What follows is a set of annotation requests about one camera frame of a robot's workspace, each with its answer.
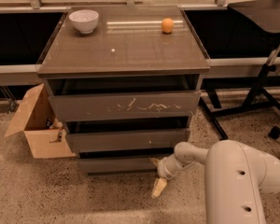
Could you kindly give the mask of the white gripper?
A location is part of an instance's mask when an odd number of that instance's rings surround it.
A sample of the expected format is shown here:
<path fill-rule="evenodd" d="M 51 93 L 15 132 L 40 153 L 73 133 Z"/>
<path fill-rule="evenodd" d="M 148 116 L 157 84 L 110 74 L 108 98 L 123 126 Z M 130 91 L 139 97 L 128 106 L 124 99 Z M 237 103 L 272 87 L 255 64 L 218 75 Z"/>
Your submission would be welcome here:
<path fill-rule="evenodd" d="M 155 179 L 151 197 L 153 199 L 158 198 L 163 190 L 167 186 L 167 180 L 171 180 L 177 176 L 177 174 L 182 170 L 182 163 L 175 157 L 175 155 L 170 155 L 164 157 L 161 160 L 157 158 L 150 158 L 150 161 L 158 170 L 159 178 Z"/>

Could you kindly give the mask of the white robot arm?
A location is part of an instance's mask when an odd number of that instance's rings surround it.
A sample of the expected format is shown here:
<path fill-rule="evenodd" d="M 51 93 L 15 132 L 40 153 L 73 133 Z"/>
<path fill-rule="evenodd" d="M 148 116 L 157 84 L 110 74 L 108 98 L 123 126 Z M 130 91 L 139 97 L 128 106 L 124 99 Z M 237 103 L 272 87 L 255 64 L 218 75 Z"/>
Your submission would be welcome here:
<path fill-rule="evenodd" d="M 207 224 L 266 224 L 260 195 L 280 192 L 280 160 L 233 140 L 208 149 L 181 142 L 172 155 L 151 161 L 158 171 L 154 198 L 180 172 L 195 163 L 204 166 Z"/>

